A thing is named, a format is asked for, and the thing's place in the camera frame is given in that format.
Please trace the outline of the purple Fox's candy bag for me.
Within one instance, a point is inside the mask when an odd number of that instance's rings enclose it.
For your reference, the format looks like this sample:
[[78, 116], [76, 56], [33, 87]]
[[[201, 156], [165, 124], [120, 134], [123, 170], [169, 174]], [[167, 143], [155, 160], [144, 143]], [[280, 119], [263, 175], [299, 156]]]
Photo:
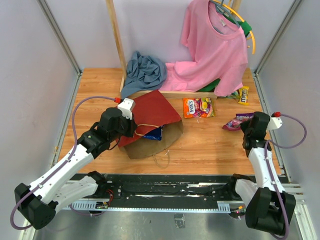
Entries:
[[223, 130], [227, 131], [239, 131], [241, 129], [241, 123], [253, 118], [254, 113], [237, 113], [235, 118], [222, 126]]

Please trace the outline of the red brown paper bag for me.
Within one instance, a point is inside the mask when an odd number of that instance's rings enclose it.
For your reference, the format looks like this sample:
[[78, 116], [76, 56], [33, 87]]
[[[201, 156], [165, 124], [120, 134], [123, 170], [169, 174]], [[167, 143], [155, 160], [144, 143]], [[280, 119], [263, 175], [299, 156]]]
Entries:
[[[137, 129], [133, 137], [122, 136], [118, 147], [131, 160], [152, 157], [159, 168], [165, 169], [171, 160], [169, 147], [183, 135], [182, 118], [159, 90], [139, 96], [134, 102], [132, 113]], [[160, 126], [163, 126], [161, 141], [143, 137]]]

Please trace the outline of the yellow M&M's candy bag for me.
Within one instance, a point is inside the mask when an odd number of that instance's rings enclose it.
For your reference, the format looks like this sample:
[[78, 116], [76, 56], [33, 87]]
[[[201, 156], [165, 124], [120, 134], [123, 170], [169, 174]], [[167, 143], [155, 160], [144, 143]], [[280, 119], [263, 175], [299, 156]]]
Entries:
[[249, 90], [250, 88], [248, 86], [243, 86], [238, 89], [238, 103], [244, 106], [249, 105]]

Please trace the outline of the green snack bag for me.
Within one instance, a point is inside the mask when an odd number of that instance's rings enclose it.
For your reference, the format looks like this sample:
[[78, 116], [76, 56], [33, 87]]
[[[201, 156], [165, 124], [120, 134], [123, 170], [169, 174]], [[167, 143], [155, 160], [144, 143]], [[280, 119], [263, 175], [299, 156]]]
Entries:
[[234, 91], [233, 93], [227, 95], [225, 98], [227, 99], [238, 99], [240, 96], [240, 93], [238, 90]]

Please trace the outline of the orange Fox's candy bag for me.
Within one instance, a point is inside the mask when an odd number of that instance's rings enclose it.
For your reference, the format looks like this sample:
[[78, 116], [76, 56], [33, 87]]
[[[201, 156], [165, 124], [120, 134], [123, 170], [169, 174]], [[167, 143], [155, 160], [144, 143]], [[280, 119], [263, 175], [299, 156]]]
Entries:
[[214, 102], [209, 97], [204, 98], [184, 98], [183, 117], [192, 118], [210, 118], [214, 117]]

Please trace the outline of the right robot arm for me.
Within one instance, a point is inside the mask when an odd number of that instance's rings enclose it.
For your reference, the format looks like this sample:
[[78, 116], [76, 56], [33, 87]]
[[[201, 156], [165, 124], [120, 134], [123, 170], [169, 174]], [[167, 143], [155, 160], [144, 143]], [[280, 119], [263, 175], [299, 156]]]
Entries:
[[285, 240], [296, 207], [296, 198], [286, 192], [273, 164], [272, 148], [265, 139], [268, 130], [280, 128], [279, 117], [256, 111], [253, 117], [241, 123], [242, 146], [254, 169], [252, 182], [242, 176], [226, 188], [232, 200], [242, 199], [246, 206], [245, 222], [248, 228], [271, 234]]

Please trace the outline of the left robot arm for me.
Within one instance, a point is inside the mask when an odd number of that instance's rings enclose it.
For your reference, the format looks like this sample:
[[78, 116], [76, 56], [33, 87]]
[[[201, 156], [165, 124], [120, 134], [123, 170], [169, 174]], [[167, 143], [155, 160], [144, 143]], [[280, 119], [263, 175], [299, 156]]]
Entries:
[[73, 202], [87, 196], [103, 197], [107, 193], [107, 181], [97, 171], [73, 184], [67, 184], [67, 181], [101, 153], [112, 150], [112, 142], [133, 136], [137, 128], [133, 108], [134, 103], [129, 100], [107, 108], [61, 161], [29, 185], [20, 183], [15, 188], [14, 210], [19, 211], [31, 227], [40, 230]]

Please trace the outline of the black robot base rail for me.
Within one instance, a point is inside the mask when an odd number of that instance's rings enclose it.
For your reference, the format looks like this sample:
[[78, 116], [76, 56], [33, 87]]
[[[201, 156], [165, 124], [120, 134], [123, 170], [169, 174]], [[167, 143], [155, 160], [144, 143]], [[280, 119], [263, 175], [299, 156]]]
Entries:
[[219, 201], [241, 201], [237, 175], [104, 174], [111, 207], [150, 210], [211, 210]]

